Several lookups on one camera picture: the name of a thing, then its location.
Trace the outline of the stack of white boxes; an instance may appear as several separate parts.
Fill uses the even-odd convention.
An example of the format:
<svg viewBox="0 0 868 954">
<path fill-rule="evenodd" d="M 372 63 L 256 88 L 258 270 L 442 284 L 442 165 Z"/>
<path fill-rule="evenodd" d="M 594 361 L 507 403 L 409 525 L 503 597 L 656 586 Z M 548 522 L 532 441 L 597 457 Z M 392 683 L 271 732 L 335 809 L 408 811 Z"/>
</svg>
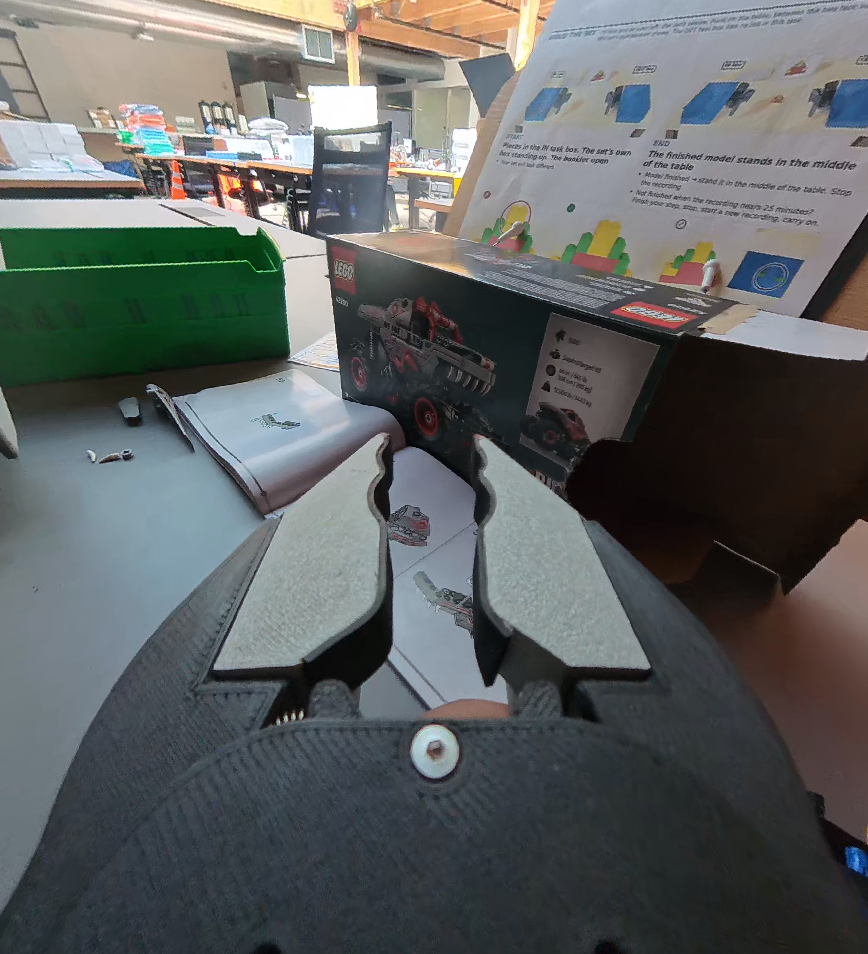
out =
<svg viewBox="0 0 868 954">
<path fill-rule="evenodd" d="M 105 172 L 71 124 L 0 118 L 0 140 L 18 168 L 46 172 Z"/>
</svg>

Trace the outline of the green plastic bin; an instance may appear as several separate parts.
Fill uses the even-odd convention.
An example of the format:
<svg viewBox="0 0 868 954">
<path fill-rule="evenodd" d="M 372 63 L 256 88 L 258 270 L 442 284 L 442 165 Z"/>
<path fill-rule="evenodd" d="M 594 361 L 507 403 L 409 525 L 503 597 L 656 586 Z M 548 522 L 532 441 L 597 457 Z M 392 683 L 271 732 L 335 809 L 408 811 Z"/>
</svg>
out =
<svg viewBox="0 0 868 954">
<path fill-rule="evenodd" d="M 264 231 L 4 228 L 0 245 L 5 386 L 289 354 L 284 257 Z"/>
</svg>

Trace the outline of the black lego set box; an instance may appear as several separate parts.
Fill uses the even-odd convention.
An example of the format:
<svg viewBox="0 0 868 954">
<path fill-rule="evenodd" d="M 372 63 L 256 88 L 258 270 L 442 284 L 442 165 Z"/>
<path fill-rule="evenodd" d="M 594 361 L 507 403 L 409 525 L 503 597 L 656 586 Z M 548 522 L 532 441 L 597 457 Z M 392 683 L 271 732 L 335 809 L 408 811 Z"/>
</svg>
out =
<svg viewBox="0 0 868 954">
<path fill-rule="evenodd" d="M 328 238 L 346 399 L 470 479 L 493 440 L 667 581 L 784 590 L 868 513 L 868 333 L 429 232 Z"/>
</svg>

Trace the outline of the long grey lego part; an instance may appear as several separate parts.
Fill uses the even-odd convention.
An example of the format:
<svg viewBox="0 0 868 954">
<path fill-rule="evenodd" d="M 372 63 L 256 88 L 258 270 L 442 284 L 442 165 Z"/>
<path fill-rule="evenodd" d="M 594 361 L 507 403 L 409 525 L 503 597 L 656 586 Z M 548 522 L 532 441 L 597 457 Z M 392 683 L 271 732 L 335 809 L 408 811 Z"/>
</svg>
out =
<svg viewBox="0 0 868 954">
<path fill-rule="evenodd" d="M 194 443 L 189 437 L 189 433 L 186 430 L 186 425 L 179 414 L 174 399 L 165 391 L 164 388 L 161 388 L 156 384 L 147 384 L 146 394 L 153 401 L 155 410 L 171 422 L 181 437 L 183 443 L 189 448 L 189 451 L 194 452 Z"/>
</svg>

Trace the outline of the black office chair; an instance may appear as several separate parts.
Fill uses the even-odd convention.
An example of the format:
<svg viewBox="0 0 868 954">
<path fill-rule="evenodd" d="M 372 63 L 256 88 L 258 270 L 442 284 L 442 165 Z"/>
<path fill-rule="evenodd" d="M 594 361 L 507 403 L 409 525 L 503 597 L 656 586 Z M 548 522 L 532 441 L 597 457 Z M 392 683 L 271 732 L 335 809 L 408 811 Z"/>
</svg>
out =
<svg viewBox="0 0 868 954">
<path fill-rule="evenodd" d="M 307 234 L 380 233 L 387 216 L 392 126 L 313 131 Z"/>
</svg>

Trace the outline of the open instruction booklet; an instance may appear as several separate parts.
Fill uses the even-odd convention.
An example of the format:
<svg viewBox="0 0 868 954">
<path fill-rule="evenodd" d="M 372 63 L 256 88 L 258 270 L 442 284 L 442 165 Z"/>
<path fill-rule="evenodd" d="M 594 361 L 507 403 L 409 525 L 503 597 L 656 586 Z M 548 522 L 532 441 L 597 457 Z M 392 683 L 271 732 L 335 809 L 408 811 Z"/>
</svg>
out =
<svg viewBox="0 0 868 954">
<path fill-rule="evenodd" d="M 181 418 L 264 516 L 280 514 L 370 437 L 393 454 L 389 661 L 427 708 L 464 699 L 506 703 L 475 659 L 475 493 L 431 454 L 407 445 L 386 410 L 347 401 L 297 369 L 174 401 Z"/>
</svg>

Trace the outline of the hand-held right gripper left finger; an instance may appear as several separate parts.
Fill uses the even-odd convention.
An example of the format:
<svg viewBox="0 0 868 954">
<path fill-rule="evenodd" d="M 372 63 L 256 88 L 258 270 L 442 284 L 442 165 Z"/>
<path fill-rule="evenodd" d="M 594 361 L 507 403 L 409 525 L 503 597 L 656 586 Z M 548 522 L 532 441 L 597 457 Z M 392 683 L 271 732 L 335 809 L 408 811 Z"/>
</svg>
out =
<svg viewBox="0 0 868 954">
<path fill-rule="evenodd" d="M 370 437 L 283 512 L 227 625 L 216 678 L 358 691 L 383 665 L 393 644 L 390 445 L 388 434 Z"/>
</svg>

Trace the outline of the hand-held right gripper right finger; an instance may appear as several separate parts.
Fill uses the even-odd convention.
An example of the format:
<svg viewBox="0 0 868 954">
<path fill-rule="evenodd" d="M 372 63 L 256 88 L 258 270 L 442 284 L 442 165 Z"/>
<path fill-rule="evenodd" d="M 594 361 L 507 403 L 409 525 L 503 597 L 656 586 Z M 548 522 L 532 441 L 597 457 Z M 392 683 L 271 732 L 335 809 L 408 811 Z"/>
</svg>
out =
<svg viewBox="0 0 868 954">
<path fill-rule="evenodd" d="M 583 517 L 485 436 L 474 441 L 475 657 L 514 712 L 533 684 L 564 712 L 649 687 L 652 667 Z"/>
</svg>

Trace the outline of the printed task instruction sheet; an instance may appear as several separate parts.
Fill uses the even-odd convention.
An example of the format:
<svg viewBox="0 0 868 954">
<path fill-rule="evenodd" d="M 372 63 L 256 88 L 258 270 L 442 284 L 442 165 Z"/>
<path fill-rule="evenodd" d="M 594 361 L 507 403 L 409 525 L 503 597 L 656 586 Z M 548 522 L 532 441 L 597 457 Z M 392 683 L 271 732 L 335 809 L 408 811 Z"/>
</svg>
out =
<svg viewBox="0 0 868 954">
<path fill-rule="evenodd" d="M 459 233 L 821 319 L 868 240 L 868 2 L 556 2 Z"/>
</svg>

